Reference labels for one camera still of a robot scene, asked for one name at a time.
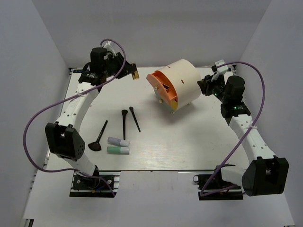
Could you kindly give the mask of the black gold square lipstick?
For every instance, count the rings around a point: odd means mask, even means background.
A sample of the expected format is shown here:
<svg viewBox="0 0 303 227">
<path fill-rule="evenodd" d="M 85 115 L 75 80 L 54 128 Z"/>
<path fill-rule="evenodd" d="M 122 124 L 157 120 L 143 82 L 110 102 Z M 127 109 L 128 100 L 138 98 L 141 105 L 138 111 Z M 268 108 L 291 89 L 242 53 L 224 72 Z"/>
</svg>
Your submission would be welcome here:
<svg viewBox="0 0 303 227">
<path fill-rule="evenodd" d="M 132 75 L 133 80 L 137 80 L 137 79 L 139 79 L 139 78 L 140 78 L 140 76 L 139 76 L 139 73 L 138 73 L 137 69 L 132 70 L 131 75 Z"/>
</svg>

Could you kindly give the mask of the cream round drawer organizer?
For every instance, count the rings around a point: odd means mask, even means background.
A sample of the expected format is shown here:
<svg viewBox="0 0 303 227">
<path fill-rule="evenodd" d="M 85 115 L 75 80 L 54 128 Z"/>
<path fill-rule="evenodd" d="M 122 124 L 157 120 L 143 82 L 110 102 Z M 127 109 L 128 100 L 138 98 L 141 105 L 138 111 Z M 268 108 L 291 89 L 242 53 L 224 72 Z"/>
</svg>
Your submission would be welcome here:
<svg viewBox="0 0 303 227">
<path fill-rule="evenodd" d="M 200 87 L 197 84 L 201 80 L 199 71 L 189 61 L 181 59 L 157 70 L 165 74 L 174 86 L 178 96 L 177 110 L 198 99 L 201 95 Z M 165 103 L 155 91 L 157 88 L 153 87 L 153 89 L 157 99 Z M 173 112 L 168 104 L 166 105 L 171 113 L 176 112 Z"/>
</svg>

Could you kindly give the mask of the black makeup brush slim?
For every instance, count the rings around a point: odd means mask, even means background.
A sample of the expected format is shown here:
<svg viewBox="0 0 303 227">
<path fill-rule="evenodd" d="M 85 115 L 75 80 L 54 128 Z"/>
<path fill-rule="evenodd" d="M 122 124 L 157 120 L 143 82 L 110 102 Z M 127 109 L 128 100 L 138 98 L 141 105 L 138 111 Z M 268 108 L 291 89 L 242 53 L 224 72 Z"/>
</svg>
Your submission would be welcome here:
<svg viewBox="0 0 303 227">
<path fill-rule="evenodd" d="M 131 113 L 132 113 L 132 116 L 133 116 L 133 119 L 134 119 L 134 122 L 135 122 L 135 124 L 136 124 L 136 126 L 137 126 L 138 131 L 141 132 L 139 123 L 138 123 L 137 118 L 136 118 L 135 113 L 134 113 L 134 108 L 133 108 L 132 106 L 130 106 L 130 107 L 129 107 L 129 110 L 130 110 Z"/>
</svg>

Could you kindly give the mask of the black makeup brush wide head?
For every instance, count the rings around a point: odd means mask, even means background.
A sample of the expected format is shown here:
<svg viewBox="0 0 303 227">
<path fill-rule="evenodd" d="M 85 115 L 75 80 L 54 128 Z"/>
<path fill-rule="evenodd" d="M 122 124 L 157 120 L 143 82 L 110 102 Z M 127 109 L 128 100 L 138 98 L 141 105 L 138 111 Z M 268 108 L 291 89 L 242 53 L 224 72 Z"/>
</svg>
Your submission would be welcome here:
<svg viewBox="0 0 303 227">
<path fill-rule="evenodd" d="M 123 138 L 124 140 L 126 140 L 126 115 L 128 113 L 128 111 L 126 109 L 123 109 L 121 111 L 122 113 L 122 119 L 123 119 Z"/>
</svg>

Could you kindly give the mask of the yellow organizer drawer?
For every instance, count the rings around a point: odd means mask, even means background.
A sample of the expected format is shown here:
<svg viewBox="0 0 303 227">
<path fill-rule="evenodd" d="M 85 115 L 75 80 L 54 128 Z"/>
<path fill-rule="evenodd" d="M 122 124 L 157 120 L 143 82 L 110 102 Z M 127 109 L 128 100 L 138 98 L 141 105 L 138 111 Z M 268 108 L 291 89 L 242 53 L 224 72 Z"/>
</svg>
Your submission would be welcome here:
<svg viewBox="0 0 303 227">
<path fill-rule="evenodd" d="M 173 112 L 176 111 L 178 109 L 178 101 L 176 101 L 175 99 L 170 100 L 169 106 Z"/>
</svg>

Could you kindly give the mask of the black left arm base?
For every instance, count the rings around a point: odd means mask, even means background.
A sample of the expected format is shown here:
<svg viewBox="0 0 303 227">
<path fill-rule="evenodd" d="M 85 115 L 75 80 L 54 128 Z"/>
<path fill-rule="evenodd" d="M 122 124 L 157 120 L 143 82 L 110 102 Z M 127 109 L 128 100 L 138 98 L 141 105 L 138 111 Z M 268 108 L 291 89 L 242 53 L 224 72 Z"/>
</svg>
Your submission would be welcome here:
<svg viewBox="0 0 303 227">
<path fill-rule="evenodd" d="M 113 193 L 116 194 L 119 187 L 120 172 L 100 171 L 99 176 L 106 180 Z M 114 195 L 105 182 L 99 179 L 86 178 L 78 174 L 73 175 L 69 196 L 83 198 L 114 198 Z"/>
</svg>

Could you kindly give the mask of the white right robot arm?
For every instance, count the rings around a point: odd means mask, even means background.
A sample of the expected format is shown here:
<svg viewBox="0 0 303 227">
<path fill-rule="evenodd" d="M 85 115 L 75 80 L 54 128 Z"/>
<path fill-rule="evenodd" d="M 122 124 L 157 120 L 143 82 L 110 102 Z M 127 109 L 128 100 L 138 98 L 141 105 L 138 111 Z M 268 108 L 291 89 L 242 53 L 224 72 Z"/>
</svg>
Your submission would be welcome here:
<svg viewBox="0 0 303 227">
<path fill-rule="evenodd" d="M 203 95 L 213 95 L 221 101 L 222 117 L 235 132 L 249 161 L 247 168 L 228 163 L 216 166 L 215 175 L 209 177 L 201 190 L 214 182 L 222 191 L 239 186 L 248 196 L 282 194 L 289 163 L 269 148 L 253 125 L 251 113 L 243 102 L 244 79 L 239 76 L 224 79 L 223 75 L 213 79 L 207 75 L 198 85 Z"/>
</svg>

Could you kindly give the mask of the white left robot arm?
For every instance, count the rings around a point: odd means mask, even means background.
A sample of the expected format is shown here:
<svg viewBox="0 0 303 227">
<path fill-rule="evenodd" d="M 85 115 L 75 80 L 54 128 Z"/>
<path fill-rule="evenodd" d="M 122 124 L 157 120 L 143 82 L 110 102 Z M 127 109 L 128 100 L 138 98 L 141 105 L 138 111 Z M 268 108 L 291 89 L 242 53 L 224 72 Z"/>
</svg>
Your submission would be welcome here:
<svg viewBox="0 0 303 227">
<path fill-rule="evenodd" d="M 93 48 L 90 62 L 84 65 L 78 80 L 76 97 L 55 123 L 48 123 L 45 127 L 50 152 L 83 175 L 85 185 L 91 189 L 99 186 L 100 177 L 97 166 L 85 154 L 85 142 L 79 134 L 80 126 L 93 100 L 99 95 L 101 84 L 111 76 L 121 79 L 129 74 L 138 76 L 136 64 L 128 63 L 120 52 L 115 53 L 104 47 Z"/>
</svg>

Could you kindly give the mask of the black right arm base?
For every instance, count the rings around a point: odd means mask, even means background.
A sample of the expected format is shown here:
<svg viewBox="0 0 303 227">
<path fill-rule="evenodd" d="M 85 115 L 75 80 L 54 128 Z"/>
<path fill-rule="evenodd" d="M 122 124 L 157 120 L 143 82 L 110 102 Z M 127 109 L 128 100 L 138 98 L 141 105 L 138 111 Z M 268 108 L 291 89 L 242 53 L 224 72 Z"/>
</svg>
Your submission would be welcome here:
<svg viewBox="0 0 303 227">
<path fill-rule="evenodd" d="M 218 191 L 216 193 L 212 193 L 207 196 L 201 196 L 200 192 L 202 188 L 206 184 L 207 180 L 211 177 L 212 173 L 218 168 L 215 167 L 214 170 L 204 170 L 200 172 L 196 172 L 193 176 L 193 184 L 197 185 L 198 189 L 198 199 L 200 201 L 236 201 L 243 200 L 243 196 L 245 192 L 240 186 L 237 186 L 233 183 L 224 181 L 222 179 L 221 171 L 210 181 L 206 189 L 203 193 L 209 193 Z"/>
</svg>

